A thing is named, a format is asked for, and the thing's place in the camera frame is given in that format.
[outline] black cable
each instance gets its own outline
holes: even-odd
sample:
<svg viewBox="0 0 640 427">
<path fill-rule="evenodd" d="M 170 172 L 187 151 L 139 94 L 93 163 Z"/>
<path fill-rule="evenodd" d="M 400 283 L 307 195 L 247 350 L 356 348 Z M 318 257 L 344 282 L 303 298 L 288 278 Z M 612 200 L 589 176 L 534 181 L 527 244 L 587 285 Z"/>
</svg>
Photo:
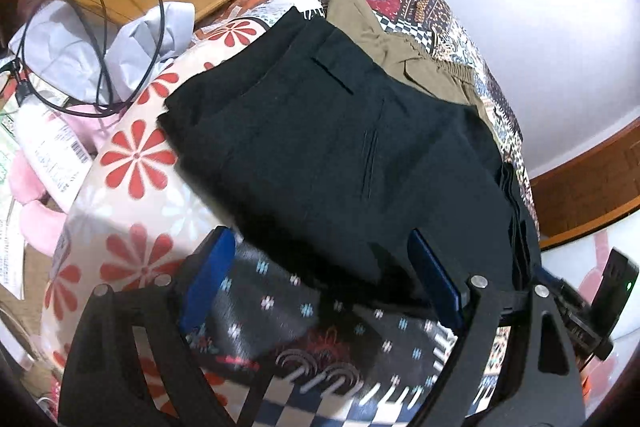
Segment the black cable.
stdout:
<svg viewBox="0 0 640 427">
<path fill-rule="evenodd" d="M 591 356 L 587 359 L 587 361 L 585 363 L 583 363 L 582 367 L 580 368 L 579 372 L 581 373 L 583 371 L 583 369 L 585 367 L 587 367 L 589 365 L 589 363 L 591 362 L 591 360 L 593 360 L 593 356 L 594 353 L 591 353 Z"/>
<path fill-rule="evenodd" d="M 18 45 L 18 49 L 16 50 L 16 57 L 18 58 L 18 60 L 22 63 L 22 67 L 25 68 L 26 67 L 26 60 L 25 60 L 25 55 L 24 55 L 24 44 L 26 42 L 26 35 L 27 35 L 27 29 L 29 28 L 31 21 L 33 19 L 33 17 L 36 15 L 36 13 L 38 12 L 38 10 L 40 9 L 40 7 L 42 6 L 42 4 L 46 1 L 46 0 L 38 0 L 39 2 L 37 3 L 36 7 L 33 9 L 33 11 L 31 12 L 30 16 L 28 17 L 27 21 L 25 22 L 24 25 L 24 31 L 22 33 L 22 37 L 20 38 L 20 44 Z M 129 98 L 127 100 L 124 100 L 123 102 L 114 102 L 114 96 L 113 96 L 113 83 L 111 82 L 111 76 L 109 74 L 109 70 L 107 68 L 107 65 L 104 61 L 104 57 L 106 55 L 107 52 L 107 41 L 108 41 L 108 21 L 107 21 L 107 8 L 106 5 L 104 3 L 104 0 L 98 0 L 100 2 L 100 8 L 102 11 L 102 18 L 104 20 L 104 31 L 103 31 L 103 38 L 102 38 L 102 49 L 100 49 L 100 45 L 98 44 L 98 40 L 93 32 L 93 30 L 91 29 L 91 26 L 89 25 L 89 23 L 86 20 L 85 15 L 82 13 L 82 9 L 80 7 L 80 5 L 75 1 L 75 0 L 65 0 L 74 10 L 74 12 L 76 13 L 76 15 L 78 16 L 78 19 L 80 20 L 81 24 L 82 24 L 82 28 L 84 28 L 84 31 L 87 33 L 87 36 L 89 37 L 90 43 L 92 48 L 95 51 L 96 57 L 98 58 L 98 62 L 100 63 L 100 74 L 98 76 L 98 82 L 97 82 L 97 88 L 96 88 L 96 93 L 95 93 L 95 102 L 92 104 L 93 107 L 95 108 L 95 110 L 97 111 L 96 114 L 91 114 L 91 113 L 84 113 L 84 112 L 78 112 L 78 111 L 73 111 L 64 107 L 59 107 L 51 102 L 49 102 L 49 100 L 47 100 L 46 98 L 44 98 L 39 92 L 36 91 L 36 89 L 33 87 L 33 84 L 31 84 L 31 81 L 29 80 L 29 77 L 27 74 L 25 74 L 25 79 L 22 80 L 19 78 L 18 75 L 16 75 L 16 82 L 20 83 L 20 82 L 24 82 L 27 83 L 29 88 L 30 88 L 30 93 L 33 93 L 37 99 L 39 99 L 42 103 L 45 103 L 46 105 L 48 105 L 49 107 L 58 110 L 60 112 L 63 112 L 65 114 L 70 114 L 73 116 L 82 116 L 85 118 L 105 118 L 107 116 L 111 116 L 114 114 L 119 113 L 121 110 L 123 110 L 123 108 L 125 107 L 129 107 L 129 105 L 131 105 L 131 103 L 134 101 L 135 97 L 138 95 L 138 92 L 140 91 L 140 89 L 142 89 L 142 86 L 145 84 L 146 78 L 149 76 L 149 74 L 151 73 L 151 71 L 153 70 L 154 65 L 156 64 L 156 60 L 158 59 L 158 57 L 160 56 L 160 50 L 162 48 L 162 40 L 164 39 L 164 28 L 165 28 L 165 13 L 164 13 L 164 2 L 163 0 L 158 0 L 158 6 L 160 9 L 160 28 L 159 28 L 159 39 L 158 42 L 156 43 L 156 48 L 153 54 L 153 57 L 151 58 L 151 61 L 149 63 L 148 68 L 146 68 L 145 74 L 142 76 L 142 79 L 140 80 L 140 83 L 136 86 L 136 88 L 133 90 L 133 92 L 131 93 L 131 95 L 129 96 Z M 102 87 L 102 81 L 104 80 L 106 87 L 107 87 L 107 103 L 106 104 L 101 104 L 100 103 L 100 88 Z"/>
</svg>

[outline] white plastic bag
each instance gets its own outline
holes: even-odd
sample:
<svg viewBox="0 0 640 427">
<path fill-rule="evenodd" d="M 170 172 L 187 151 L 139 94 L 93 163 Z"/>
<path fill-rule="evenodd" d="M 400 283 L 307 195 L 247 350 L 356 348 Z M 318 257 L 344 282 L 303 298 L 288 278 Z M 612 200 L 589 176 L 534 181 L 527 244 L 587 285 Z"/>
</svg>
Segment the white plastic bag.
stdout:
<svg viewBox="0 0 640 427">
<path fill-rule="evenodd" d="M 101 46 L 104 21 L 84 12 Z M 191 41 L 195 10 L 193 4 L 165 2 L 164 38 L 160 55 L 149 78 L 155 78 L 165 62 L 184 53 Z M 114 87 L 114 101 L 127 100 L 142 80 L 158 42 L 160 9 L 153 7 L 144 16 L 119 31 L 109 23 L 105 63 Z M 16 52 L 24 26 L 12 37 L 9 48 Z M 24 45 L 26 65 L 60 91 L 87 103 L 95 102 L 100 62 L 89 37 L 72 7 L 53 0 L 31 20 Z M 104 80 L 100 103 L 108 101 Z"/>
</svg>

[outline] barcode label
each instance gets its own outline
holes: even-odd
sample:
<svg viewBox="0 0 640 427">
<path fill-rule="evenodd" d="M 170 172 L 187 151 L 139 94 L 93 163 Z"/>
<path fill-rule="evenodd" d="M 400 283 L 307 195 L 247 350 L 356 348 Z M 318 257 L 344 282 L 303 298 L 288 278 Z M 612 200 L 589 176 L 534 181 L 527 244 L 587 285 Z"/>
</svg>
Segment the barcode label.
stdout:
<svg viewBox="0 0 640 427">
<path fill-rule="evenodd" d="M 80 145 L 80 142 L 73 142 L 71 144 L 71 149 L 73 149 L 76 156 L 78 156 L 80 163 L 87 163 L 90 160 L 89 156 L 87 156 L 87 153 L 84 152 L 84 149 Z"/>
</svg>

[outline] red flower pattern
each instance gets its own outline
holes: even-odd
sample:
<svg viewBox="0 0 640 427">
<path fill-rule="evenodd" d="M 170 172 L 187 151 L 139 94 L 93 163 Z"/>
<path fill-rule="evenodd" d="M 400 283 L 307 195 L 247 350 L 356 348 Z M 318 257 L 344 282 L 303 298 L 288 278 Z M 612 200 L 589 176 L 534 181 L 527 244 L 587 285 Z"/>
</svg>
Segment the red flower pattern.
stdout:
<svg viewBox="0 0 640 427">
<path fill-rule="evenodd" d="M 142 138 L 145 135 L 145 131 L 146 123 L 144 120 L 136 120 L 132 123 L 130 128 L 132 143 L 129 141 L 124 131 L 118 131 L 111 138 L 111 143 L 121 148 L 122 151 L 107 151 L 100 159 L 100 165 L 103 166 L 122 162 L 118 167 L 114 168 L 109 172 L 109 174 L 107 174 L 105 182 L 109 188 L 119 187 L 124 177 L 127 175 L 127 172 L 129 172 L 129 169 L 132 169 L 131 178 L 129 180 L 129 195 L 135 200 L 139 200 L 145 195 L 145 184 L 143 182 L 142 171 L 144 171 L 148 181 L 154 188 L 162 190 L 166 187 L 167 177 L 166 174 L 156 168 L 156 166 L 158 164 L 174 165 L 176 162 L 175 154 L 169 149 L 149 152 L 149 149 L 164 144 L 166 139 L 162 131 L 156 128 L 147 137 L 144 144 L 142 144 Z"/>
<path fill-rule="evenodd" d="M 234 21 L 222 26 L 222 28 L 218 28 L 215 30 L 208 40 L 217 41 L 222 37 L 225 38 L 224 43 L 227 48 L 233 48 L 236 45 L 236 39 L 243 46 L 248 46 L 251 44 L 251 40 L 247 37 L 247 35 L 251 35 L 255 37 L 258 32 L 253 28 L 248 28 L 251 22 L 249 21 Z"/>
<path fill-rule="evenodd" d="M 53 360 L 60 366 L 65 367 L 66 365 L 66 357 L 69 354 L 69 349 L 71 349 L 70 344 L 65 344 L 63 347 L 64 353 L 60 353 L 59 351 L 53 352 Z"/>
<path fill-rule="evenodd" d="M 70 312 L 78 309 L 78 298 L 67 285 L 78 284 L 81 272 L 78 266 L 70 264 L 60 270 L 49 283 L 44 294 L 44 307 L 48 310 L 53 304 L 53 313 L 61 321 L 65 316 L 65 308 Z"/>
<path fill-rule="evenodd" d="M 169 88 L 166 84 L 177 84 L 180 81 L 180 77 L 177 73 L 163 73 L 160 74 L 153 82 L 146 86 L 145 90 L 138 99 L 138 104 L 142 105 L 151 98 L 151 91 L 155 91 L 156 95 L 160 98 L 166 98 L 169 96 Z"/>
<path fill-rule="evenodd" d="M 162 403 L 162 405 L 159 407 L 162 412 L 170 414 L 174 417 L 178 417 L 178 413 L 175 411 L 174 405 L 169 400 L 166 390 L 164 389 L 162 378 L 160 377 L 160 372 L 156 367 L 156 363 L 153 360 L 148 359 L 147 357 L 140 357 L 140 367 L 142 367 L 142 372 L 145 375 L 146 386 L 149 389 L 151 398 L 153 398 L 156 403 L 156 407 L 158 407 L 159 403 Z M 219 377 L 218 375 L 214 375 L 206 369 L 201 368 L 201 370 L 204 373 L 204 378 L 207 379 L 207 382 L 209 382 L 209 385 L 211 387 L 225 383 L 224 378 Z M 226 407 L 226 404 L 228 403 L 228 399 L 226 398 L 226 396 L 220 393 L 214 394 L 216 395 L 218 401 Z"/>
<path fill-rule="evenodd" d="M 131 290 L 146 286 L 161 273 L 173 275 L 182 263 L 169 261 L 160 263 L 174 247 L 174 241 L 168 234 L 161 233 L 154 241 L 151 252 L 146 256 L 147 233 L 143 225 L 131 225 L 129 229 L 129 243 L 132 248 L 118 234 L 112 233 L 106 240 L 107 250 L 118 261 L 125 264 L 103 263 L 100 266 L 100 277 L 105 282 L 127 280 L 133 277 L 123 289 Z"/>
</svg>

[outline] white paper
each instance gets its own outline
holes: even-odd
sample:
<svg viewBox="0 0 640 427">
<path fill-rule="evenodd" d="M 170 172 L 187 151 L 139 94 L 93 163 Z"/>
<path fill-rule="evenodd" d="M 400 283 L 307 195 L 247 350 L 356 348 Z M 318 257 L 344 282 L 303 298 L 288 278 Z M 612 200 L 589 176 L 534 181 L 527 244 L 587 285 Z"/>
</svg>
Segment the white paper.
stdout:
<svg viewBox="0 0 640 427">
<path fill-rule="evenodd" d="M 93 33 L 102 46 L 104 22 L 100 17 L 84 12 Z M 186 51 L 193 33 L 195 8 L 183 2 L 164 3 L 164 37 L 159 58 L 164 62 Z M 108 24 L 107 53 L 104 60 L 113 81 L 116 101 L 130 97 L 148 68 L 156 48 L 160 25 L 160 10 L 156 6 L 146 15 L 124 25 L 119 31 Z M 24 26 L 12 37 L 9 48 L 14 53 L 20 44 Z M 60 91 L 95 103 L 95 91 L 100 75 L 100 62 L 90 39 L 72 7 L 54 0 L 31 20 L 24 47 L 26 65 L 38 76 Z M 149 78 L 159 73 L 156 64 Z M 106 103 L 108 90 L 102 80 L 100 102 Z"/>
<path fill-rule="evenodd" d="M 36 74 L 30 73 L 29 81 L 35 90 L 43 96 L 46 96 L 46 99 L 49 100 L 49 102 L 54 103 L 59 107 L 63 107 L 69 99 L 66 94 L 57 90 L 55 87 L 50 86 L 39 76 L 36 76 Z M 17 143 L 17 140 L 15 139 L 15 115 L 17 111 L 18 102 L 15 99 L 15 94 L 12 94 L 11 97 L 9 97 L 9 100 L 4 104 L 2 110 L 0 110 L 0 128 L 8 133 L 15 143 Z"/>
<path fill-rule="evenodd" d="M 23 101 L 15 126 L 18 144 L 31 168 L 68 214 L 91 168 L 91 156 L 60 113 L 33 95 Z"/>
<path fill-rule="evenodd" d="M 8 172 L 18 144 L 0 126 L 0 283 L 17 299 L 24 299 L 24 238 L 20 233 L 22 206 L 14 200 Z"/>
</svg>

